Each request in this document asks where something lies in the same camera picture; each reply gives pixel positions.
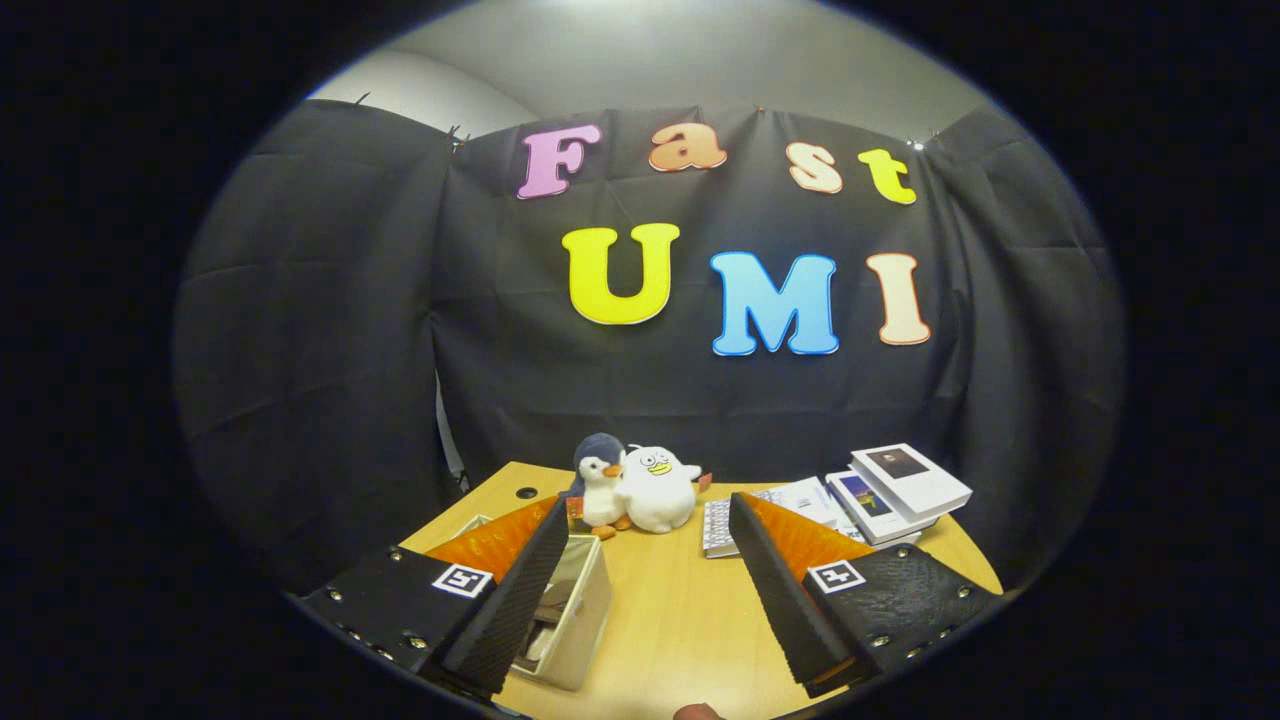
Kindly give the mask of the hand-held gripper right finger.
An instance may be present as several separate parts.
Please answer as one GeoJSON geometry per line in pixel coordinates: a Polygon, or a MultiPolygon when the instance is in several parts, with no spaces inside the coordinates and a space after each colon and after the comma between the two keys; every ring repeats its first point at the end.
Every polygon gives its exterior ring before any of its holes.
{"type": "Polygon", "coordinates": [[[731,496],[730,530],[812,698],[915,667],[1001,603],[914,544],[872,550],[755,495],[731,496]]]}

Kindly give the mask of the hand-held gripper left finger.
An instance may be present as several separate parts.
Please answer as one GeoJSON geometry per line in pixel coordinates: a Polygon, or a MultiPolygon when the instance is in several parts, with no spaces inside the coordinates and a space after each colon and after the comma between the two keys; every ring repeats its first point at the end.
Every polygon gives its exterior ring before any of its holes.
{"type": "Polygon", "coordinates": [[[300,600],[374,659],[489,700],[515,656],[568,539],[564,498],[548,497],[431,550],[393,544],[300,600]]]}

